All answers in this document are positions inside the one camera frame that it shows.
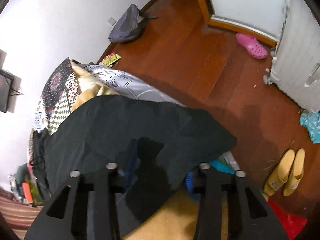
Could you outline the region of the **black zip hoodie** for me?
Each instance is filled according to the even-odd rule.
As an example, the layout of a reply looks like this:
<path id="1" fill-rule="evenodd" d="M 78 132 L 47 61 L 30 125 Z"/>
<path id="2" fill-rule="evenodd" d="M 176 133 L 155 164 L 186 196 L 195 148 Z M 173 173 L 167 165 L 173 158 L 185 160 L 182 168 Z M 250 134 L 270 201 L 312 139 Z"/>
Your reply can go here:
<path id="1" fill-rule="evenodd" d="M 117 198 L 120 235 L 149 219 L 180 187 L 187 172 L 236 146 L 237 139 L 204 110 L 169 102 L 97 96 L 57 131 L 33 133 L 33 174 L 49 196 L 78 170 L 116 163 L 125 173 Z"/>

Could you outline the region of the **green patterned storage box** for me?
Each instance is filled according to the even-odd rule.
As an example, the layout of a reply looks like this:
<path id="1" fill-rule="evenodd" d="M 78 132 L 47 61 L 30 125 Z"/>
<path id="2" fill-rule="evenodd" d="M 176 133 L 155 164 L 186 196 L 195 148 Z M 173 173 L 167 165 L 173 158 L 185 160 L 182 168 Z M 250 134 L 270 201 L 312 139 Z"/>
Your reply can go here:
<path id="1" fill-rule="evenodd" d="M 33 199 L 33 206 L 42 206 L 43 201 L 37 186 L 34 185 L 34 183 L 31 180 L 29 180 L 28 183 L 30 187 L 31 196 Z"/>

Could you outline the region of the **orange box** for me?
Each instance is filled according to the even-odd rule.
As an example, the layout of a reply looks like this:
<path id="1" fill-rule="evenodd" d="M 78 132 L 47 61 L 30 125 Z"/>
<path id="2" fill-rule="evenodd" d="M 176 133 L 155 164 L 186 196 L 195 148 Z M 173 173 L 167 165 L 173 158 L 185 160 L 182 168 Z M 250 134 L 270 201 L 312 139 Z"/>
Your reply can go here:
<path id="1" fill-rule="evenodd" d="M 28 182 L 23 182 L 22 183 L 22 189 L 23 189 L 23 194 L 24 194 L 24 198 L 26 199 L 26 201 L 29 203 L 29 204 L 33 204 L 33 197 L 32 197 L 32 194 L 31 194 L 31 189 L 30 189 L 30 186 L 29 186 L 29 183 Z"/>

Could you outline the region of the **yellow slipper left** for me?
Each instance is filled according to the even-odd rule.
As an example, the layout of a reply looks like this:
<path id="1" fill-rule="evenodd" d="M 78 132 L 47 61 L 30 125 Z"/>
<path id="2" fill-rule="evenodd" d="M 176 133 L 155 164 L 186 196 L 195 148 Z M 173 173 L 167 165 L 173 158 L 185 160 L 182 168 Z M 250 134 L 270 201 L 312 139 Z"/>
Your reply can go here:
<path id="1" fill-rule="evenodd" d="M 284 153 L 280 162 L 269 175 L 264 185 L 264 192 L 268 196 L 274 195 L 275 192 L 278 191 L 287 182 L 294 159 L 294 150 L 287 150 Z"/>

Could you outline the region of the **yellow slipper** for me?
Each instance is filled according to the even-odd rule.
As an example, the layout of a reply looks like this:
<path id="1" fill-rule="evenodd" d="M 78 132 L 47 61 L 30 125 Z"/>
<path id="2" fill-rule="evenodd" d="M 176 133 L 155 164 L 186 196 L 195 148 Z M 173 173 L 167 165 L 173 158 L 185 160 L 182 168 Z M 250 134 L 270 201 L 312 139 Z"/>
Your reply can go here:
<path id="1" fill-rule="evenodd" d="M 283 189 L 283 195 L 285 197 L 291 195 L 298 187 L 301 179 L 304 176 L 304 160 L 305 160 L 305 150 L 300 148 L 296 152 L 295 159 L 292 164 L 291 173 L 289 175 L 288 181 Z"/>
<path id="2" fill-rule="evenodd" d="M 287 150 L 284 153 L 280 162 L 269 175 L 264 185 L 264 192 L 268 196 L 274 195 L 275 192 L 278 191 L 287 182 L 294 159 L 294 150 Z"/>

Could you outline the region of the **striped pink curtain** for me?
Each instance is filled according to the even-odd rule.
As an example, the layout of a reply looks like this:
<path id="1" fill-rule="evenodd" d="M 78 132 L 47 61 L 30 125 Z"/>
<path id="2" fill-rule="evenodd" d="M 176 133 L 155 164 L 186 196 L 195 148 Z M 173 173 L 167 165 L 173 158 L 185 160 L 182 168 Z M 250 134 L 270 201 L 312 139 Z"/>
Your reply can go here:
<path id="1" fill-rule="evenodd" d="M 24 239 L 31 224 L 42 210 L 19 203 L 15 196 L 1 187 L 1 215 L 19 239 Z"/>

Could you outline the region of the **yellow slipper right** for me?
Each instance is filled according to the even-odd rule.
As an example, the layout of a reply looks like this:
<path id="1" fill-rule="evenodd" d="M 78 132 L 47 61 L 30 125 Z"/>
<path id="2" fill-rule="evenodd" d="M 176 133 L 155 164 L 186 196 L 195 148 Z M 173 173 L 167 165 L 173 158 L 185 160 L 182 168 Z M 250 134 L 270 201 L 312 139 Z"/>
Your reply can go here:
<path id="1" fill-rule="evenodd" d="M 296 152 L 295 159 L 292 164 L 291 173 L 289 175 L 288 181 L 283 189 L 283 195 L 285 197 L 291 195 L 298 187 L 301 179 L 304 176 L 304 160 L 305 160 L 305 150 L 300 148 Z"/>

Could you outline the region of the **teal cloth on floor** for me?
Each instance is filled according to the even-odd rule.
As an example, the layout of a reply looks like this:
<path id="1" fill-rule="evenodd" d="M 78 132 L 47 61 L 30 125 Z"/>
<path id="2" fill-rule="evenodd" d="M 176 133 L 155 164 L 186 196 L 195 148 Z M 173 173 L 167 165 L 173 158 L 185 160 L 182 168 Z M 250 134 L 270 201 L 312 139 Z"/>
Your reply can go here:
<path id="1" fill-rule="evenodd" d="M 306 110 L 302 110 L 300 119 L 300 126 L 304 126 L 308 130 L 310 140 L 314 144 L 320 143 L 320 114 L 319 111 L 315 113 L 309 113 Z"/>

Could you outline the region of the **patchwork patterned quilt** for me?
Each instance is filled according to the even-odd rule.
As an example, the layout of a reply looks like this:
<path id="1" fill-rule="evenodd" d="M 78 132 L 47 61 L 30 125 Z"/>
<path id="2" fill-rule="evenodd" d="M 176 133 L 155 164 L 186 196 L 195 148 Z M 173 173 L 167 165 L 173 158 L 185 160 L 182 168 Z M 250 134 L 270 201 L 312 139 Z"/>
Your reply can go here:
<path id="1" fill-rule="evenodd" d="M 33 131 L 48 129 L 57 131 L 61 123 L 71 114 L 80 90 L 69 58 L 61 62 L 50 75 L 40 96 L 35 112 Z"/>

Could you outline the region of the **yellow fleece blanket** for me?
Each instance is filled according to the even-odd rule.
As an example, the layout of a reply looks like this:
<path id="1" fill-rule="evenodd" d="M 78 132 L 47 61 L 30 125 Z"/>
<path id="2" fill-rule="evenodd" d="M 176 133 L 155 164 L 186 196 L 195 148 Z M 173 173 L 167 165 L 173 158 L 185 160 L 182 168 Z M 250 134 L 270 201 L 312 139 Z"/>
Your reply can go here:
<path id="1" fill-rule="evenodd" d="M 79 64 L 76 64 L 72 61 L 71 65 L 80 89 L 80 95 L 75 103 L 73 103 L 71 112 L 74 112 L 81 105 L 97 96 L 119 95 L 113 89 L 105 86 L 99 78 L 81 68 Z"/>

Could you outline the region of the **white suitcase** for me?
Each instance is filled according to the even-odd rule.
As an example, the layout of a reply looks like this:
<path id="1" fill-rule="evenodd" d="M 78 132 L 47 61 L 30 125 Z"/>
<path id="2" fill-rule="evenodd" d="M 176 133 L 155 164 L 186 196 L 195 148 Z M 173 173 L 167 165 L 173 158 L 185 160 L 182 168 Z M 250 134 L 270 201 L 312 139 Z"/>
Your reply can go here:
<path id="1" fill-rule="evenodd" d="M 287 0 L 286 20 L 267 85 L 275 84 L 308 112 L 319 111 L 319 4 Z"/>

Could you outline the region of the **pink croc sandal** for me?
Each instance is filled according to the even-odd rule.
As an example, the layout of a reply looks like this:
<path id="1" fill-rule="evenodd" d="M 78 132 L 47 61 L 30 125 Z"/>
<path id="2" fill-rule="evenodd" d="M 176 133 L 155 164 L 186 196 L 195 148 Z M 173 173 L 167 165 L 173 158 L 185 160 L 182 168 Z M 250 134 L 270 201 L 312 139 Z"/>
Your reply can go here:
<path id="1" fill-rule="evenodd" d="M 237 33 L 236 40 L 253 58 L 264 60 L 267 58 L 267 50 L 253 36 Z"/>

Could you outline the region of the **grey backpack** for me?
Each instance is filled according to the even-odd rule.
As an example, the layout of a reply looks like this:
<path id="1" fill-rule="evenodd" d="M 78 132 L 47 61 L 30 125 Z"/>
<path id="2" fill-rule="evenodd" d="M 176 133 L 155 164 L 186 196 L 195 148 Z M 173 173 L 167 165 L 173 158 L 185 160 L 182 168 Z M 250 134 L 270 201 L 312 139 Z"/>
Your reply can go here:
<path id="1" fill-rule="evenodd" d="M 112 43 L 133 41 L 140 36 L 148 20 L 155 19 L 157 16 L 143 12 L 135 4 L 131 4 L 110 32 L 108 40 Z"/>

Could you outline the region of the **small black wall monitor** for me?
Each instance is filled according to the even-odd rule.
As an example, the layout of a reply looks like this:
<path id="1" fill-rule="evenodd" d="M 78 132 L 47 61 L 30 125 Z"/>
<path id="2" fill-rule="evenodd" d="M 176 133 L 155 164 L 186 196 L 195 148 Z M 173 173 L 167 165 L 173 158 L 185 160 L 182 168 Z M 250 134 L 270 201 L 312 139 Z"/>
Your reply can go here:
<path id="1" fill-rule="evenodd" d="M 3 113 L 7 112 L 13 81 L 14 77 L 11 74 L 3 70 L 0 71 L 0 111 Z"/>

